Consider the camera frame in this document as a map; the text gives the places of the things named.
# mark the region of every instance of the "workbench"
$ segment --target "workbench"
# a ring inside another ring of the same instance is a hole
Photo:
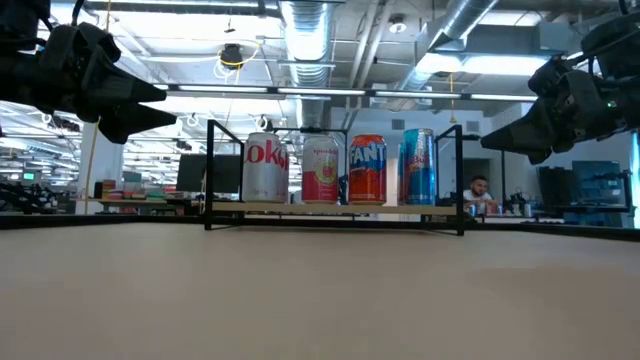
[[[519,232],[0,232],[0,359],[637,359],[640,246]]]

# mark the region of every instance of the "metal duct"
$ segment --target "metal duct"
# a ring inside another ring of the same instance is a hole
[[[90,1],[85,3],[91,10],[114,12],[151,12],[168,14],[204,14],[204,15],[235,15],[235,16],[265,16],[281,18],[276,0],[257,1],[175,1],[163,2],[120,2]]]
[[[438,69],[430,68],[429,54],[434,48],[467,36],[480,20],[498,3],[498,0],[451,0],[444,16],[438,19],[440,28],[429,34],[429,46],[409,74],[398,83],[397,90],[418,91]]]
[[[282,16],[287,24],[285,43],[290,60],[327,61],[330,52],[333,5],[320,2],[283,1]],[[327,87],[329,68],[322,65],[292,65],[294,86]],[[297,100],[297,119],[300,127],[329,128],[324,116],[325,101]]]

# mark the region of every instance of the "computer monitor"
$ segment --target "computer monitor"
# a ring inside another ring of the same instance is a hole
[[[213,191],[237,193],[240,187],[240,155],[216,155],[213,157]],[[180,156],[177,191],[201,192],[202,180],[207,167],[207,155],[189,154]]]

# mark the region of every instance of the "table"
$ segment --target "table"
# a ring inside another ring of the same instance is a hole
[[[0,232],[0,359],[637,359],[640,246],[123,224]]]

